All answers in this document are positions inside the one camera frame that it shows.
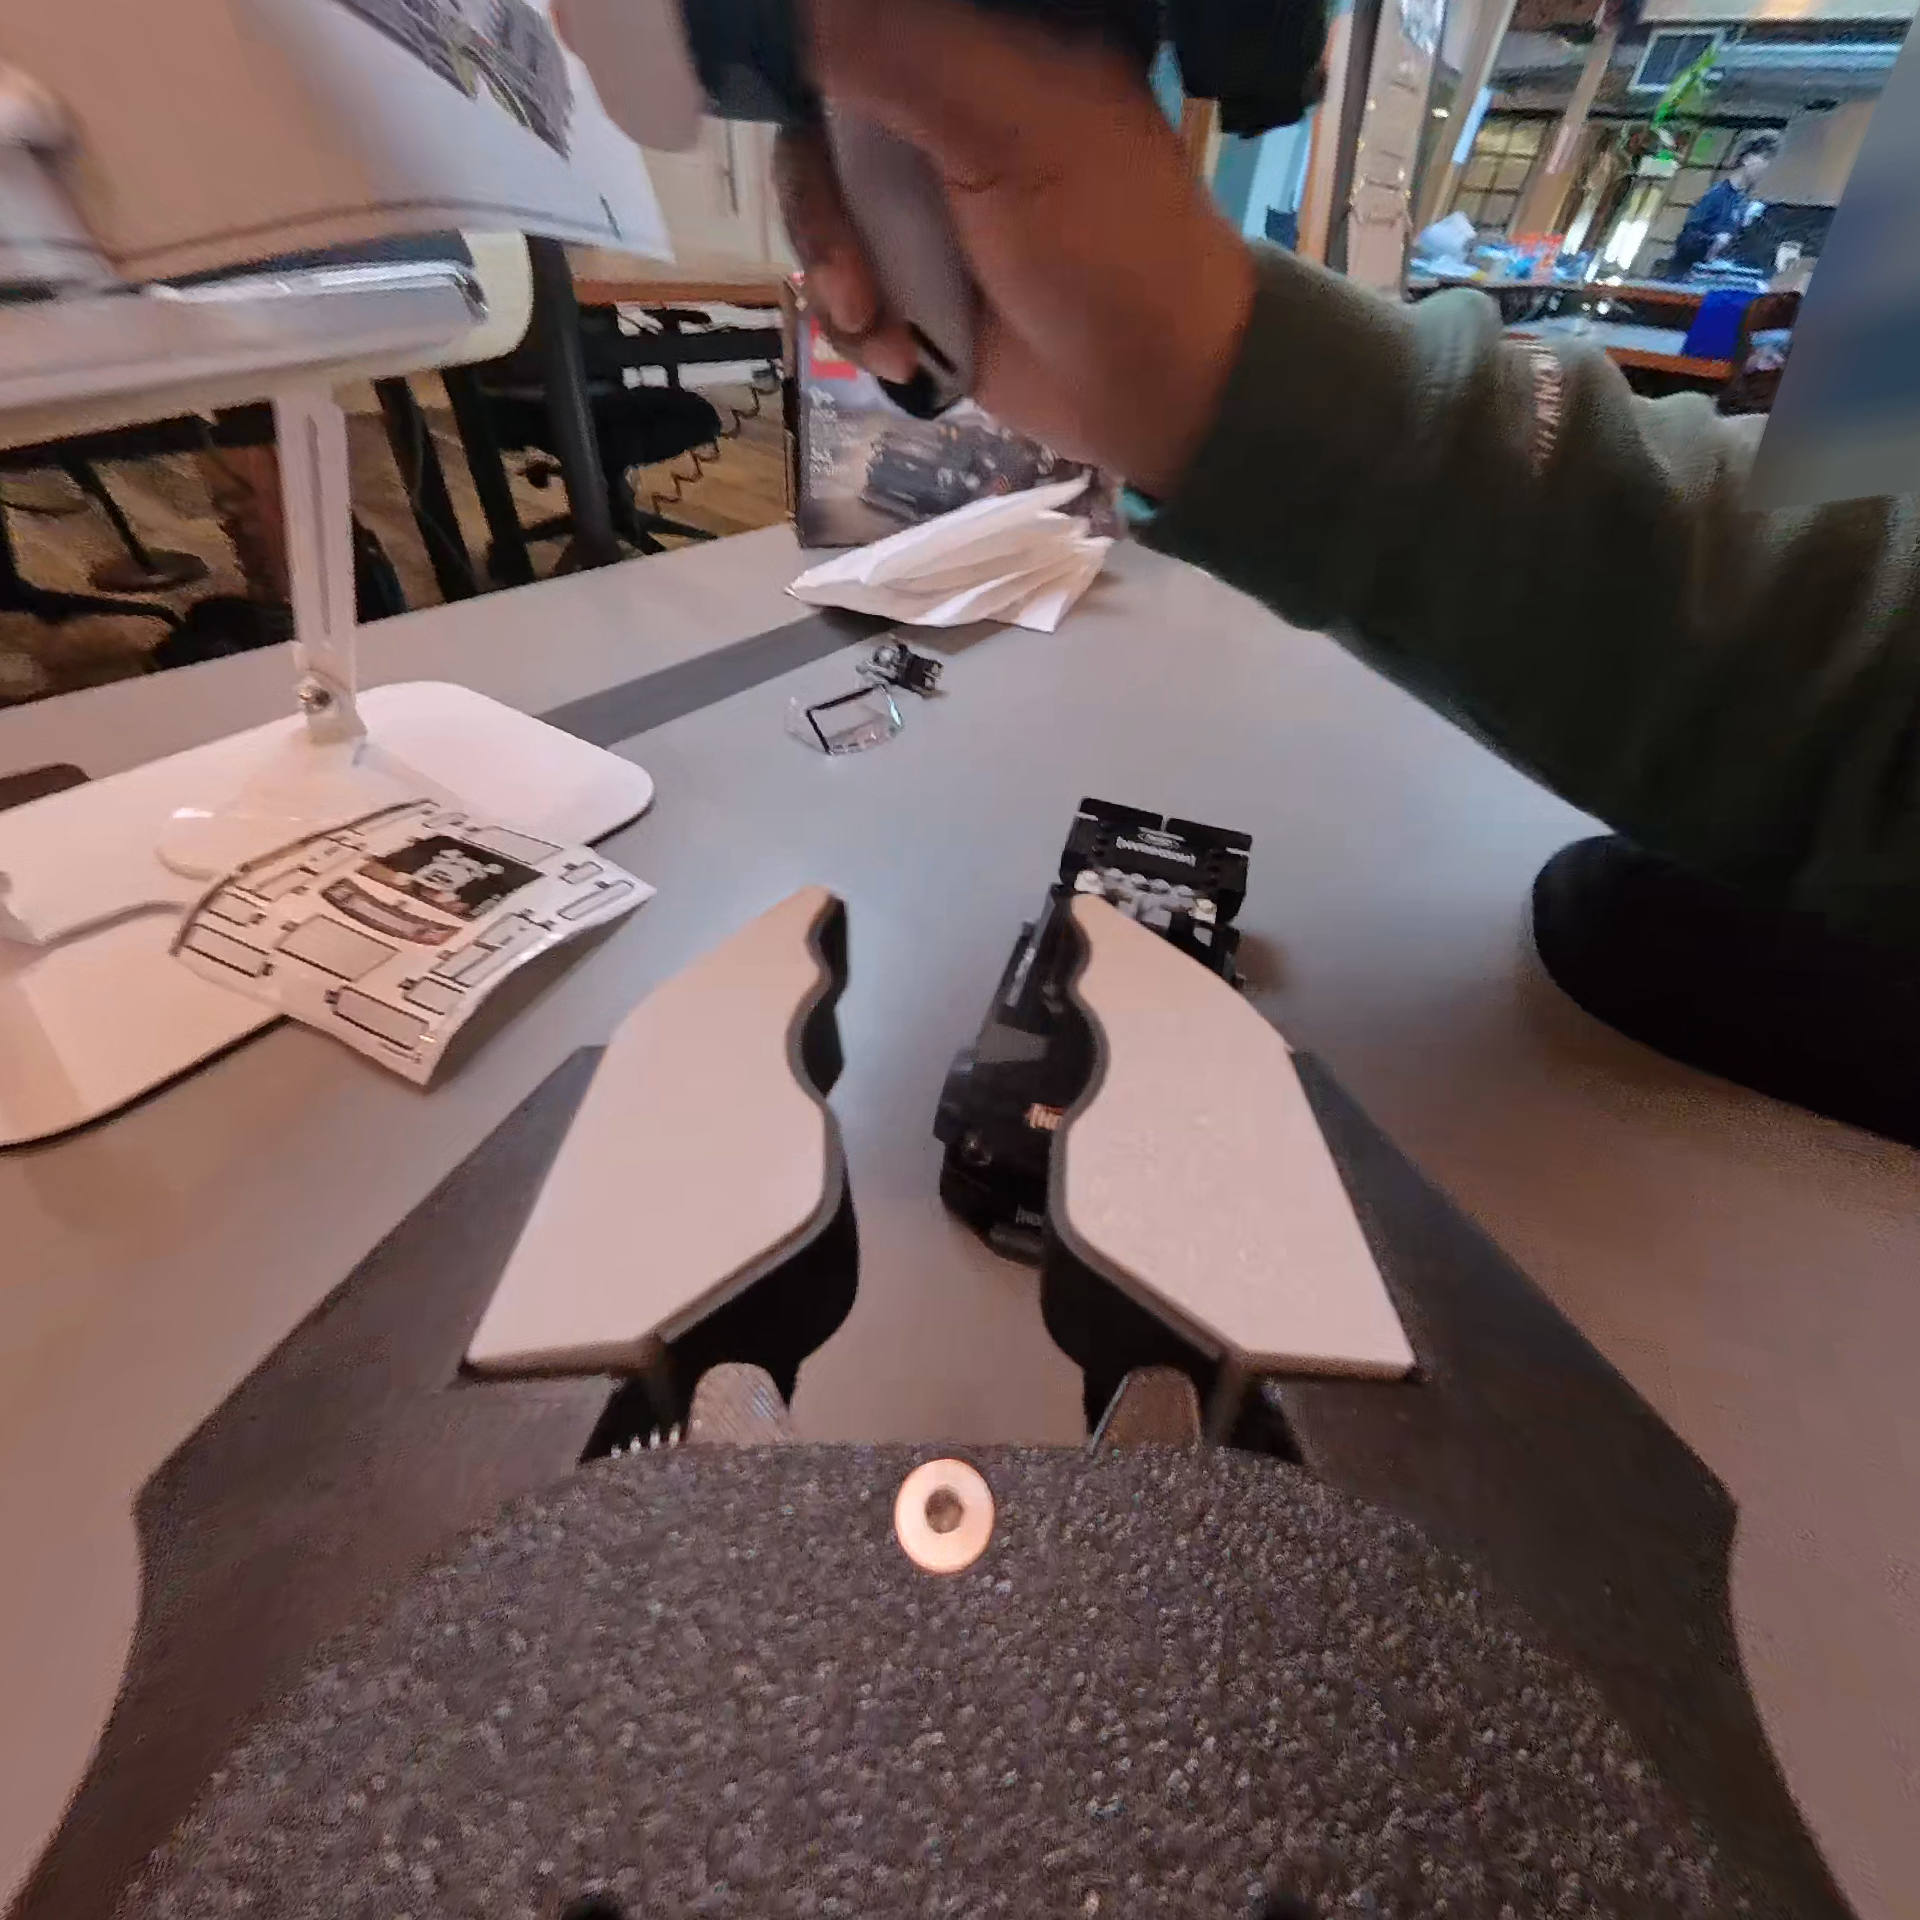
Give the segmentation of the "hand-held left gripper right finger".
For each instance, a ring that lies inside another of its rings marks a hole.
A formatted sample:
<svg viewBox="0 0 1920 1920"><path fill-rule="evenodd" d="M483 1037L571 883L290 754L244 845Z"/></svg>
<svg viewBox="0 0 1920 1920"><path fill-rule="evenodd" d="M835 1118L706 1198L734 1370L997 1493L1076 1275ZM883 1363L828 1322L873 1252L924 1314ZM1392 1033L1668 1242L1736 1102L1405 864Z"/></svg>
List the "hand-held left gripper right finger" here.
<svg viewBox="0 0 1920 1920"><path fill-rule="evenodd" d="M1097 1422L1174 1370L1227 1438L1265 1381L1417 1374L1301 1073L1229 985L1092 896L1068 907L1088 1080L1054 1131L1040 1304Z"/></svg>

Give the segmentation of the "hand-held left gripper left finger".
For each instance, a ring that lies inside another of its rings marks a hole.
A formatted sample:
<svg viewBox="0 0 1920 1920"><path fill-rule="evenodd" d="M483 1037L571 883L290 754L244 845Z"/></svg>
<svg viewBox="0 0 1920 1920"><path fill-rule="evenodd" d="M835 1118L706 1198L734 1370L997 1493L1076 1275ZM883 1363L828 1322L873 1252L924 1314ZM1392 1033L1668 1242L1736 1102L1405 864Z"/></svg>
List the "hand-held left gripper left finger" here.
<svg viewBox="0 0 1920 1920"><path fill-rule="evenodd" d="M615 1027L468 1340L478 1381L639 1378L828 1235L848 910L804 885Z"/></svg>

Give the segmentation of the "black lego car model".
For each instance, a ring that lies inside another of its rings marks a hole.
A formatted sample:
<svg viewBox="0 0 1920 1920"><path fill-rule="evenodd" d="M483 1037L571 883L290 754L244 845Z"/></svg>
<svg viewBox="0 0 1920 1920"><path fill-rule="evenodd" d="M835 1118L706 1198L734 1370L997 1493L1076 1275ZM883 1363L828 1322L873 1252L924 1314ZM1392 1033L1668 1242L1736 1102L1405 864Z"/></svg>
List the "black lego car model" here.
<svg viewBox="0 0 1920 1920"><path fill-rule="evenodd" d="M1059 871L1023 922L970 1049L934 1111L944 1209L1000 1259L1044 1259L1050 1151L1092 1073L1092 1042L1068 1005L1069 909L1104 900L1236 992L1238 913L1251 838L1083 798Z"/></svg>

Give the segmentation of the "lego instruction booklet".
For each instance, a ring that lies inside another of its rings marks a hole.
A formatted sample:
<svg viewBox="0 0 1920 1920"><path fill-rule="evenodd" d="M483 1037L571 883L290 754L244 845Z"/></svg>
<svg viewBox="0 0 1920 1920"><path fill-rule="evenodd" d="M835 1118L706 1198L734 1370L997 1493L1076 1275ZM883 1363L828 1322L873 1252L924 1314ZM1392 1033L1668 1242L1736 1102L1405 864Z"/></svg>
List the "lego instruction booklet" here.
<svg viewBox="0 0 1920 1920"><path fill-rule="evenodd" d="M19 3L54 179L107 273L210 277L448 231L669 261L639 146L549 4Z"/></svg>

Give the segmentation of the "white metal stand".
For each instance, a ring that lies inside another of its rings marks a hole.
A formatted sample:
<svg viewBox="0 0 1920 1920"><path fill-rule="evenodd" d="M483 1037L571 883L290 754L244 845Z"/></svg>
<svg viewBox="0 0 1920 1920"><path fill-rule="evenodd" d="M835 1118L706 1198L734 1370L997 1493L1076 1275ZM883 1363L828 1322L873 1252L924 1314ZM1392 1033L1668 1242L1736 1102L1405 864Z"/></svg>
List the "white metal stand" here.
<svg viewBox="0 0 1920 1920"><path fill-rule="evenodd" d="M204 391L220 407L269 401L290 573L298 720L251 756L223 801L179 807L155 831L172 876L116 883L95 905L16 893L3 875L3 943L54 950L154 917L277 853L423 794L378 765L358 711L355 573L347 428L337 387L366 360L405 367L464 349L488 314L452 258L328 261L262 269L183 291L107 273L62 179L74 126L21 67L3 62L3 269L42 274L3 300L3 444L89 430L89 414L154 420Z"/></svg>

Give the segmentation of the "lego set box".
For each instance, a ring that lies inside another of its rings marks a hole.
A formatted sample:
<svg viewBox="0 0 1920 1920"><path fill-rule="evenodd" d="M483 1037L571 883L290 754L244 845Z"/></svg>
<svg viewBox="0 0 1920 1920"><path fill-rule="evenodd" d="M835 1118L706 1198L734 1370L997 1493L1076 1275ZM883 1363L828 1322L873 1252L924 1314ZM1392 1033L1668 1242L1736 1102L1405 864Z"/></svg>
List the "lego set box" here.
<svg viewBox="0 0 1920 1920"><path fill-rule="evenodd" d="M971 401L935 418L895 405L821 332L804 296L783 288L788 521L804 552L873 544L977 501L1076 482L1068 511L1110 530L1105 481L1004 430Z"/></svg>

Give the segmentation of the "clear lego windshield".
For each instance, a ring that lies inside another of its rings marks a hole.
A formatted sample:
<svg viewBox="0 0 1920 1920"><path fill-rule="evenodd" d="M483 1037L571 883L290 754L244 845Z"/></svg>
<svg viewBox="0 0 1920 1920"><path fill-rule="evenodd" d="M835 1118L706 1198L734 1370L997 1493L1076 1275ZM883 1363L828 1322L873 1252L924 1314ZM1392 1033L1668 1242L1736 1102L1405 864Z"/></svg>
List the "clear lego windshield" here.
<svg viewBox="0 0 1920 1920"><path fill-rule="evenodd" d="M859 683L824 699L791 699L783 733L804 751L846 758L867 754L901 733L904 717L895 690L883 683Z"/></svg>

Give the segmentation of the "person's right hand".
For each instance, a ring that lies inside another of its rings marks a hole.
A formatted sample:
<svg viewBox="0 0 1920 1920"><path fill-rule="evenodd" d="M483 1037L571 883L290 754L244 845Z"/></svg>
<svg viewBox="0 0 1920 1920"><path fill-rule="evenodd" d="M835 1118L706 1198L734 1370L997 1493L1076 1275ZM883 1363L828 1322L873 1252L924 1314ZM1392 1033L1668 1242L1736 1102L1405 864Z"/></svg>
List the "person's right hand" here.
<svg viewBox="0 0 1920 1920"><path fill-rule="evenodd" d="M996 420L1167 501L1256 304L1251 252L1142 73L965 4L806 4L829 108L930 167L975 288L971 395Z"/></svg>

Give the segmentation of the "black office chair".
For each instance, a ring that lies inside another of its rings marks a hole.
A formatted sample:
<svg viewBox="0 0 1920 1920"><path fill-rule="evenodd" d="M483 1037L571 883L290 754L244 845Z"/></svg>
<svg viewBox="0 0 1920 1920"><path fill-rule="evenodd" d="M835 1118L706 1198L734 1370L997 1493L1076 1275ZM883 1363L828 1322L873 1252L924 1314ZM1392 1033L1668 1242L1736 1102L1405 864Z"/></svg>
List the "black office chair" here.
<svg viewBox="0 0 1920 1920"><path fill-rule="evenodd" d="M684 493L761 405L783 391L777 319L712 326L689 304L652 304L629 331L613 300L588 300L564 244L525 247L532 309L494 358L445 369L444 397L488 535L495 589L534 582L534 547L556 573L704 547Z"/></svg>

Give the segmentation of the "white sticker sheet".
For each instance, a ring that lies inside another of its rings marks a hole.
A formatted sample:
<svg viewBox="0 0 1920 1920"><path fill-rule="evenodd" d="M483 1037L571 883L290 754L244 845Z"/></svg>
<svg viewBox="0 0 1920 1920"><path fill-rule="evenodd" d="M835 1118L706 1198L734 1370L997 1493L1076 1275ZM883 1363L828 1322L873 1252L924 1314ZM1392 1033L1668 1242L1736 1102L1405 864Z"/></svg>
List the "white sticker sheet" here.
<svg viewBox="0 0 1920 1920"><path fill-rule="evenodd" d="M251 854L187 909L170 955L427 1091L491 1002L654 896L597 848L413 798Z"/></svg>

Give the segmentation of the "white paper bags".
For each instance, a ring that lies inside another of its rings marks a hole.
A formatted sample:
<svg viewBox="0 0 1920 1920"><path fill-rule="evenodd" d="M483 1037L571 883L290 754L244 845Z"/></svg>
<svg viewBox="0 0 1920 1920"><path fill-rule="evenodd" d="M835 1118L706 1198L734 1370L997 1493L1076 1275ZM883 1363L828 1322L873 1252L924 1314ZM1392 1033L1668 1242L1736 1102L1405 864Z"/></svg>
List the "white paper bags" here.
<svg viewBox="0 0 1920 1920"><path fill-rule="evenodd" d="M1074 511L1083 477L984 496L799 573L788 596L924 631L977 624L1054 634L1115 547Z"/></svg>

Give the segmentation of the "black mesh pad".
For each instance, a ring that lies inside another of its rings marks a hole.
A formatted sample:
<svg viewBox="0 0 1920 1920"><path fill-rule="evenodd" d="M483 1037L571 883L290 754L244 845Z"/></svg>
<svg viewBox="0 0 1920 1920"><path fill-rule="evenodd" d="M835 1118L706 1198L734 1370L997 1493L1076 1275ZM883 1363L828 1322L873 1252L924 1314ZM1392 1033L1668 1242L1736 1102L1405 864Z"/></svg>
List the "black mesh pad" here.
<svg viewBox="0 0 1920 1920"><path fill-rule="evenodd" d="M1918 1147L1915 949L1754 900L1617 837L1547 858L1530 935L1547 981L1620 1038Z"/></svg>

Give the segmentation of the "background wooden desk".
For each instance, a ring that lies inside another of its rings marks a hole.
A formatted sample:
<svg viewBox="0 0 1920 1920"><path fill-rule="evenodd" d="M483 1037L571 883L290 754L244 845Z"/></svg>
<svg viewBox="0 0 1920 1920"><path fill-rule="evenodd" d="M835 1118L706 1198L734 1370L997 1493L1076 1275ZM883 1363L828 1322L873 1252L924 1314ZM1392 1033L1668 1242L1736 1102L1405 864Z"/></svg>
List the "background wooden desk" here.
<svg viewBox="0 0 1920 1920"><path fill-rule="evenodd" d="M1646 399L1706 395L1732 414L1771 407L1804 302L1802 291L1426 273L1403 278L1402 298L1411 307L1453 291L1482 295L1516 342L1591 349Z"/></svg>

